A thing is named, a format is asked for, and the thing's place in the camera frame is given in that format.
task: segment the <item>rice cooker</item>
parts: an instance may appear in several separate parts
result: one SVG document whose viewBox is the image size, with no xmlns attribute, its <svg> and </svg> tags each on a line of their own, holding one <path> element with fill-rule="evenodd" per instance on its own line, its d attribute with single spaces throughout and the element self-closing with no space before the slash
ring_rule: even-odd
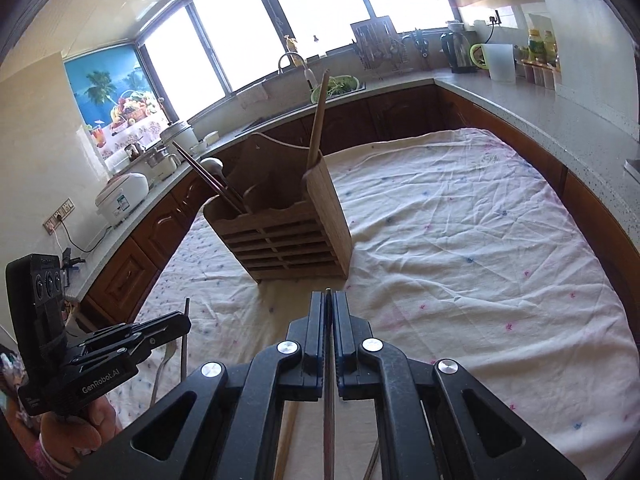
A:
<svg viewBox="0 0 640 480">
<path fill-rule="evenodd" d="M 110 182 L 96 197 L 98 213 L 107 219 L 112 227 L 122 222 L 149 193 L 146 176 L 127 173 Z"/>
<path fill-rule="evenodd" d="M 187 152 L 198 143 L 196 134 L 193 133 L 193 128 L 187 121 L 178 121 L 177 123 L 172 124 L 160 133 L 160 139 L 166 146 L 169 153 L 176 155 L 180 162 L 184 160 L 184 157 L 178 153 L 178 150 L 176 150 L 174 146 L 174 142 L 179 144 L 180 147 L 184 148 Z"/>
</svg>

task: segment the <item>kitchen counter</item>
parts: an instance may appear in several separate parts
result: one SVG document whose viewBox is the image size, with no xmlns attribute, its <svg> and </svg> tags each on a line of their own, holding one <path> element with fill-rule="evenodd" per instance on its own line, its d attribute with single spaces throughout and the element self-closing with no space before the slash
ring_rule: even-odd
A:
<svg viewBox="0 0 640 480">
<path fill-rule="evenodd" d="M 598 115 L 555 92 L 518 78 L 516 85 L 494 83 L 484 73 L 452 74 L 449 70 L 418 72 L 385 80 L 367 82 L 364 90 L 327 103 L 331 108 L 386 92 L 435 84 L 495 114 L 545 148 L 581 181 L 609 209 L 640 250 L 640 184 L 624 170 L 625 159 L 640 158 L 640 143 Z M 277 118 L 220 135 L 220 140 L 202 155 L 212 156 L 256 131 L 267 131 L 280 124 L 314 112 L 309 105 Z M 67 299 L 80 301 L 115 251 L 138 223 L 190 171 L 183 163 L 168 179 L 150 190 L 146 199 L 118 227 L 110 230 L 86 263 L 70 275 Z"/>
</svg>

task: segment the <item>triangular cutout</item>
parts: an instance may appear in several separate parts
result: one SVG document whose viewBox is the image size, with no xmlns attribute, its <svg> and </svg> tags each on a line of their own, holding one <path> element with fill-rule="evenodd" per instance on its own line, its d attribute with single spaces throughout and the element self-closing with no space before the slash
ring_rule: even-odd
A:
<svg viewBox="0 0 640 480">
<path fill-rule="evenodd" d="M 197 398 L 186 392 L 132 440 L 132 446 L 156 460 L 167 460 Z"/>
<path fill-rule="evenodd" d="M 464 390 L 462 398 L 488 456 L 496 458 L 523 444 L 523 437 L 487 406 L 473 390 Z"/>
</svg>

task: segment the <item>ceiling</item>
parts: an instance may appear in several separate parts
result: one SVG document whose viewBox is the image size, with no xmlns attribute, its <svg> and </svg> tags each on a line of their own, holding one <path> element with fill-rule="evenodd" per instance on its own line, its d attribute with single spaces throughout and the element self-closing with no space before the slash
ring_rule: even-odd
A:
<svg viewBox="0 0 640 480">
<path fill-rule="evenodd" d="M 0 80 L 57 52 L 71 57 L 133 40 L 172 1 L 49 0 L 0 66 Z"/>
</svg>

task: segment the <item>silver screw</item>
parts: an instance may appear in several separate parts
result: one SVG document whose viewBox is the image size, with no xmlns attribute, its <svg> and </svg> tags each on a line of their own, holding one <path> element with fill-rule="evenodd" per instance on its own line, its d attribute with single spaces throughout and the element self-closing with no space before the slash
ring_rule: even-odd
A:
<svg viewBox="0 0 640 480">
<path fill-rule="evenodd" d="M 278 345 L 278 352 L 281 354 L 293 354 L 298 350 L 298 343 L 295 341 L 283 341 Z"/>
<path fill-rule="evenodd" d="M 377 352 L 382 350 L 382 341 L 380 339 L 376 339 L 375 337 L 370 337 L 369 339 L 365 339 L 362 342 L 362 347 L 369 352 Z"/>
<path fill-rule="evenodd" d="M 222 366 L 213 362 L 206 363 L 202 365 L 200 371 L 205 377 L 217 377 L 222 373 Z"/>
<path fill-rule="evenodd" d="M 443 374 L 454 374 L 458 371 L 458 363 L 453 359 L 443 359 L 438 363 L 438 370 Z"/>
</svg>

